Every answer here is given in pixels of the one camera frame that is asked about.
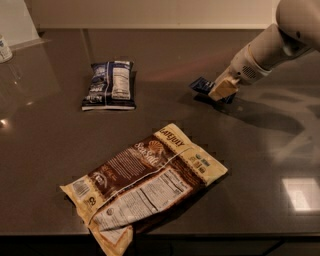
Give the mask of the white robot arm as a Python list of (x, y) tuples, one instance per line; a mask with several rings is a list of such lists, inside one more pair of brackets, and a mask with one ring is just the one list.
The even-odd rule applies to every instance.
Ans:
[(242, 48), (215, 80), (209, 97), (215, 101), (268, 76), (283, 62), (320, 50), (320, 0), (280, 0), (276, 22)]

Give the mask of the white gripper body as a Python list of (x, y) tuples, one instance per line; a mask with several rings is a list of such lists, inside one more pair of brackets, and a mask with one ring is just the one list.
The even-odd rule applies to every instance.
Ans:
[(251, 85), (270, 73), (270, 70), (262, 68), (257, 63), (250, 45), (247, 45), (231, 60), (229, 67), (226, 69), (226, 78), (230, 81), (238, 81), (239, 84)]

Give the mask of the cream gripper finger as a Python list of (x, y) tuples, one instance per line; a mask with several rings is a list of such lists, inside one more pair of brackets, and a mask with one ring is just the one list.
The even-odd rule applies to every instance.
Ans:
[(239, 90), (239, 81), (239, 78), (234, 78), (230, 74), (219, 76), (209, 92), (209, 97), (214, 101), (219, 101), (235, 94)]

